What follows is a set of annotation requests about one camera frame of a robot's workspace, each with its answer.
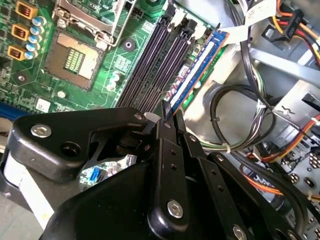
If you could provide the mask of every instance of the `ram module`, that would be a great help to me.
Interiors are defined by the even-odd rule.
[[[204,47],[199,52],[194,60],[191,68],[185,74],[178,86],[175,94],[170,99],[173,115],[176,114],[178,109],[182,106],[191,90],[195,87],[196,83],[206,72],[209,65],[215,59],[220,49],[223,47],[225,41],[229,36],[228,32],[215,30],[206,41]]]

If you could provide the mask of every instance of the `ram slot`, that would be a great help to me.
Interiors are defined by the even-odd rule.
[[[187,20],[185,26],[179,31],[179,35],[173,41],[155,77],[151,80],[149,90],[140,101],[138,109],[143,113],[153,112],[170,80],[180,69],[188,51],[195,42],[194,38],[190,38],[195,32],[196,26],[197,22]]]
[[[139,94],[141,87],[147,79],[146,76],[153,69],[156,59],[159,57],[169,36],[171,35],[171,32],[168,30],[168,26],[174,15],[175,8],[169,5],[165,14],[157,23],[138,63],[134,67],[133,73],[128,79],[127,85],[117,102],[117,107],[132,107],[137,94]]]

